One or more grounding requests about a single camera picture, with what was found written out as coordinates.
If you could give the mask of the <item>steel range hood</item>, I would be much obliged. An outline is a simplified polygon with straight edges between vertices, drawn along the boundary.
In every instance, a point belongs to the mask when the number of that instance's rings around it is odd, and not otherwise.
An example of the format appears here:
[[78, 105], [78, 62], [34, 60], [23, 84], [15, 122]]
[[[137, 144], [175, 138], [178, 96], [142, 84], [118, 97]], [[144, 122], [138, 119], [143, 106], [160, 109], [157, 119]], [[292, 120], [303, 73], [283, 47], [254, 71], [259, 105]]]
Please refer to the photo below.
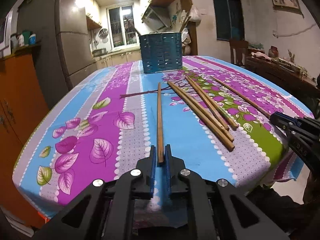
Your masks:
[[171, 28], [169, 11], [167, 8], [148, 6], [142, 15], [142, 22], [145, 23], [152, 31], [160, 31]]

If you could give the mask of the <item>grey tall refrigerator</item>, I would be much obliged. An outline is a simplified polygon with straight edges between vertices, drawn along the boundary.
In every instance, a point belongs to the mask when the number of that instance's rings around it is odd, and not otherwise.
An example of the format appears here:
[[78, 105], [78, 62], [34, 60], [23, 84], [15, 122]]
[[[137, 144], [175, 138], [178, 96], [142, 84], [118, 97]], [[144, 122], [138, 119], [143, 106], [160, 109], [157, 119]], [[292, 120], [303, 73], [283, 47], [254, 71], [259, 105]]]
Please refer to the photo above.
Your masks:
[[24, 0], [17, 31], [31, 31], [40, 44], [35, 70], [49, 108], [97, 70], [89, 48], [86, 13], [76, 0]]

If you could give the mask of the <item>beige kitchen cabinets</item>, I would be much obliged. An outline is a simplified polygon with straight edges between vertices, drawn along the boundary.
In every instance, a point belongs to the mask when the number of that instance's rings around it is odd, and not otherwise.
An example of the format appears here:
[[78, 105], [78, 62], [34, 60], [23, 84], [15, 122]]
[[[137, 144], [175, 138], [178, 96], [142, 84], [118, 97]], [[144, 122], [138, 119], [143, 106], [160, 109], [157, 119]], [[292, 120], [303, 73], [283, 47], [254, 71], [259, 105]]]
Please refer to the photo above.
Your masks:
[[142, 59], [139, 49], [118, 51], [94, 58], [98, 69], [139, 61]]

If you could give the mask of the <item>white microwave oven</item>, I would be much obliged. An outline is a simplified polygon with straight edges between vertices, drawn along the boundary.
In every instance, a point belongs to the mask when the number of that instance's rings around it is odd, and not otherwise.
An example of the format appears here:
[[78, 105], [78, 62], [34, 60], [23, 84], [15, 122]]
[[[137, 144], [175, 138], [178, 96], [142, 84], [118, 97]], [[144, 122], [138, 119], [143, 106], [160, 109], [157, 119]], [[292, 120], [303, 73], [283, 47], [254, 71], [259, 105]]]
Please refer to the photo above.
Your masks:
[[12, 10], [10, 10], [6, 18], [1, 23], [0, 33], [0, 55], [5, 57], [11, 54], [10, 35], [11, 35]]

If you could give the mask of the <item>wooden chair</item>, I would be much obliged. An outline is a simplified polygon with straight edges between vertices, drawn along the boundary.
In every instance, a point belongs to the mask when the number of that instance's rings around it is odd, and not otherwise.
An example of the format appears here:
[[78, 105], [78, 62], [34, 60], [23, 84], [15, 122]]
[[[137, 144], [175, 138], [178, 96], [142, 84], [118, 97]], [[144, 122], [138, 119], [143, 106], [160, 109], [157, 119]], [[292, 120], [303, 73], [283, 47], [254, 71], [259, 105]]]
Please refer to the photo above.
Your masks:
[[249, 42], [245, 40], [229, 40], [231, 63], [240, 67], [245, 65]]

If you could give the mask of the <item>blue perforated utensil holder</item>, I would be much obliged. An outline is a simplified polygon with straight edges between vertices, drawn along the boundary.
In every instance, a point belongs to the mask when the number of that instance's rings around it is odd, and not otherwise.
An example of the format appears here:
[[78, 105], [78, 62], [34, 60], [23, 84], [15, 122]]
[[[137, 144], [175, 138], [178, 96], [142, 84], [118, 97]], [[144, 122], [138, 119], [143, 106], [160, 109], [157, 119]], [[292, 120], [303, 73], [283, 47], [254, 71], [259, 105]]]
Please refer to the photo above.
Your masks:
[[182, 69], [181, 33], [154, 33], [139, 37], [145, 74]]

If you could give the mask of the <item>dark wooden chopstick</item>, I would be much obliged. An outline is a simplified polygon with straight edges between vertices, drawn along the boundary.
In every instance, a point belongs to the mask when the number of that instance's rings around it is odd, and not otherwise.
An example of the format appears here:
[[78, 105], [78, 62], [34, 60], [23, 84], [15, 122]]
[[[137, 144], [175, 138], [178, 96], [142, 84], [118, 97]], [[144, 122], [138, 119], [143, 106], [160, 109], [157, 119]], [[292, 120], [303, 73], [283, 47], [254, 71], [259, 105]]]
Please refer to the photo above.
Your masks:
[[162, 102], [161, 102], [161, 83], [158, 83], [157, 89], [157, 159], [158, 164], [164, 162], [163, 146], [163, 121], [162, 121]]

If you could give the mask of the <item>dark blue room window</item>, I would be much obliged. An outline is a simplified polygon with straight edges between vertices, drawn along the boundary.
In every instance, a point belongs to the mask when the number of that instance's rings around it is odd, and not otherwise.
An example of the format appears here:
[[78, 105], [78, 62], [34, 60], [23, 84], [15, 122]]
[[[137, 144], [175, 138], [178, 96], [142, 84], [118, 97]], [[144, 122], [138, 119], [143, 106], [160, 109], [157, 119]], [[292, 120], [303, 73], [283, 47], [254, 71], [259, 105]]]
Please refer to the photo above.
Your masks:
[[244, 40], [244, 18], [241, 0], [213, 0], [217, 39]]

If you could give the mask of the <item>colourful floral tablecloth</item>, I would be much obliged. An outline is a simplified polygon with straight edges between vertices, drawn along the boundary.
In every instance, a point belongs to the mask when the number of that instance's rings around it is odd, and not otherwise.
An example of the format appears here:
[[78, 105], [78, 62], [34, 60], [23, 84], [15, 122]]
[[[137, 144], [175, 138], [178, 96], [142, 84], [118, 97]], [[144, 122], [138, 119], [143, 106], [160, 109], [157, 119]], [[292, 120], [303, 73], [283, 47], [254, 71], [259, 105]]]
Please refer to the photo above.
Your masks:
[[[190, 96], [193, 78], [236, 121], [227, 148], [168, 86]], [[227, 179], [248, 191], [260, 181], [296, 179], [303, 163], [268, 119], [211, 76], [268, 113], [312, 116], [308, 107], [272, 82], [209, 56], [186, 56], [178, 71], [145, 74], [140, 61], [97, 70], [42, 120], [14, 166], [12, 181], [36, 210], [53, 217], [95, 179], [111, 181], [135, 168], [157, 143], [161, 83], [164, 142], [187, 168], [208, 180]]]

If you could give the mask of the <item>wooden chopstick green band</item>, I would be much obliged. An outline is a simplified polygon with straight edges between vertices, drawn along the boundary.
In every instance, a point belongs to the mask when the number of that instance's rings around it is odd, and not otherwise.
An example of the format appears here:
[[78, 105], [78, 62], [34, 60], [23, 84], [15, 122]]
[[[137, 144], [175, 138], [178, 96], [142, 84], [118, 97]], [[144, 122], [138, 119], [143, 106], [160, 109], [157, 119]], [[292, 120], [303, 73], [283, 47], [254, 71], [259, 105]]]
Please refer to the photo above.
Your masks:
[[183, 31], [183, 29], [187, 26], [188, 22], [190, 21], [190, 16], [187, 16], [185, 19], [184, 19], [184, 22], [183, 24], [181, 25], [181, 28], [180, 28], [180, 33]]

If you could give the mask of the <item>white hanging plastic bag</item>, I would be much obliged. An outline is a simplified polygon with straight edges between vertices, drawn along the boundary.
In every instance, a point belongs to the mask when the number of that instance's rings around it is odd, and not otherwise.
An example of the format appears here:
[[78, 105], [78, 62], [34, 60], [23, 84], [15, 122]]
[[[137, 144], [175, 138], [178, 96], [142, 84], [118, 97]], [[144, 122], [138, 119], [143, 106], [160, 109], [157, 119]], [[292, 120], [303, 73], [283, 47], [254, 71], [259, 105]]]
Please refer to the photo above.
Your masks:
[[189, 21], [191, 22], [200, 22], [201, 21], [201, 14], [197, 7], [194, 5], [191, 6], [191, 9], [189, 11]]

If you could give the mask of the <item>kitchen window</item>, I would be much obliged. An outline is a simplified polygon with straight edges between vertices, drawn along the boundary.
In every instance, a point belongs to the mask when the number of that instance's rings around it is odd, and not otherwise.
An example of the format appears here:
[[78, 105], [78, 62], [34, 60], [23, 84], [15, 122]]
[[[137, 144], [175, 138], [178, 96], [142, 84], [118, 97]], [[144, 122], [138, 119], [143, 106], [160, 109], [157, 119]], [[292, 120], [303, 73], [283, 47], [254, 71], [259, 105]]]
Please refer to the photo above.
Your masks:
[[107, 11], [110, 28], [111, 47], [120, 49], [138, 45], [138, 34], [134, 25], [134, 6], [132, 4], [109, 8]]

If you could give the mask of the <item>dark wooden side table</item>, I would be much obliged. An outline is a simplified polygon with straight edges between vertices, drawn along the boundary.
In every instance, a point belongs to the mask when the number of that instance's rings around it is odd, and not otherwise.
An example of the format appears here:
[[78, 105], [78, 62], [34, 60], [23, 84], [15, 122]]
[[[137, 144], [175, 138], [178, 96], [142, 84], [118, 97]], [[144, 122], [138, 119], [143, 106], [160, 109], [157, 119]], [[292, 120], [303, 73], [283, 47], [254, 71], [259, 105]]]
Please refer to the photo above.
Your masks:
[[289, 92], [304, 103], [314, 115], [319, 110], [319, 89], [311, 82], [301, 79], [293, 72], [277, 64], [248, 56], [245, 59], [245, 68]]

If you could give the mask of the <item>orange wooden cabinet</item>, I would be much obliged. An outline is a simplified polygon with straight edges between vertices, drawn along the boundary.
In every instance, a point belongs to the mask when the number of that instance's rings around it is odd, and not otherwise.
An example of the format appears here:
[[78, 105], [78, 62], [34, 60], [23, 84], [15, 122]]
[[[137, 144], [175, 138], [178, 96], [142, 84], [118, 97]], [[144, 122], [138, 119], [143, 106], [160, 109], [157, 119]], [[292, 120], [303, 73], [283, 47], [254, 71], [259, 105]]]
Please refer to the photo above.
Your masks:
[[32, 46], [1, 59], [1, 207], [36, 228], [44, 219], [17, 191], [12, 173], [29, 136], [49, 112], [33, 61], [39, 49]]

